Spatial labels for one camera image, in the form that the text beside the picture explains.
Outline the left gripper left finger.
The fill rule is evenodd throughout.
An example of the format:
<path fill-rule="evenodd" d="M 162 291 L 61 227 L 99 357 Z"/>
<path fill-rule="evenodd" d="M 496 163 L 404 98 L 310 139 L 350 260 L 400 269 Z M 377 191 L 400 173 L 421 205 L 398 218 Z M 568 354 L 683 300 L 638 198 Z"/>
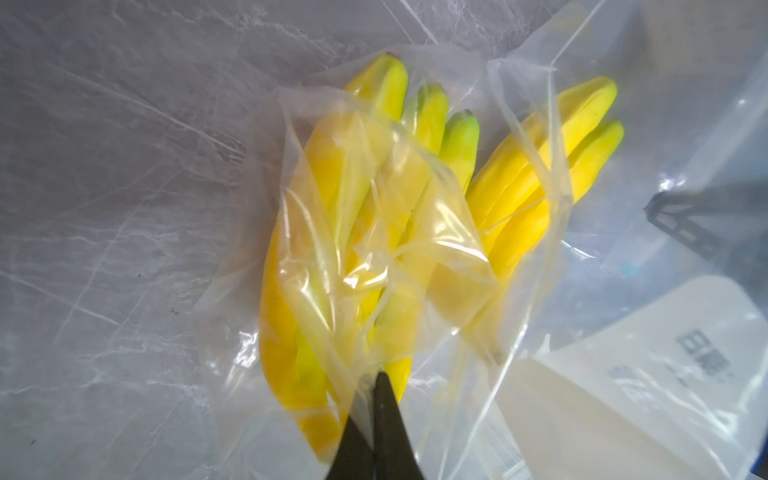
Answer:
<path fill-rule="evenodd" d="M 353 419 L 348 418 L 326 480 L 373 480 L 375 456 Z"/>

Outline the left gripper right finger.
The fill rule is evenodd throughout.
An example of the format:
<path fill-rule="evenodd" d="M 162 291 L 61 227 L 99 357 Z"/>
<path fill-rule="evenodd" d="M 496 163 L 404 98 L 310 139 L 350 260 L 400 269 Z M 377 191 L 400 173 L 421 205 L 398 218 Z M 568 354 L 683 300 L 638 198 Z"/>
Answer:
<path fill-rule="evenodd" d="M 380 371 L 373 388 L 373 457 L 379 480 L 424 480 L 386 372 Z"/>

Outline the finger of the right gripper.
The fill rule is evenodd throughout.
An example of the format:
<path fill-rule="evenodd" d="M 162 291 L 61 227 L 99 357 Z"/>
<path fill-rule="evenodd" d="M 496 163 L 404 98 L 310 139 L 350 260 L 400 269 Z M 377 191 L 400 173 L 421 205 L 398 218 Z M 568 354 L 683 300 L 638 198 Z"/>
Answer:
<path fill-rule="evenodd" d="M 767 181 L 669 190 L 645 207 L 647 220 L 739 282 L 767 280 Z"/>

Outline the zip-top bag with label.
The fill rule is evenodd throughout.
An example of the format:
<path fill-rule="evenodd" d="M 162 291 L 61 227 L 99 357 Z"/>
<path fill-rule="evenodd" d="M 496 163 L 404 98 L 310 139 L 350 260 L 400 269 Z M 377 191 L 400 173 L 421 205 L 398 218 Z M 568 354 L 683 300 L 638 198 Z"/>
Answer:
<path fill-rule="evenodd" d="M 767 5 L 572 1 L 252 111 L 196 307 L 232 479 L 746 479 L 767 443 Z"/>

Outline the yellow banana bunch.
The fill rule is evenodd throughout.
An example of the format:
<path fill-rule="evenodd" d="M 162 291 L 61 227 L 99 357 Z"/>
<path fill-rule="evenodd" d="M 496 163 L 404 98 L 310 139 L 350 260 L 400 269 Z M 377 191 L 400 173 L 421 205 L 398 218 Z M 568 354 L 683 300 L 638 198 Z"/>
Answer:
<path fill-rule="evenodd" d="M 390 52 L 340 90 L 300 151 L 263 270 L 267 383 L 329 463 L 357 382 L 382 370 L 401 398 L 432 327 L 496 353 L 501 295 L 558 204 L 534 167 L 566 160 L 581 199 L 624 137 L 619 90 L 597 76 L 557 94 L 559 128 L 532 113 L 485 163 L 482 127 L 438 82 L 409 89 Z"/>

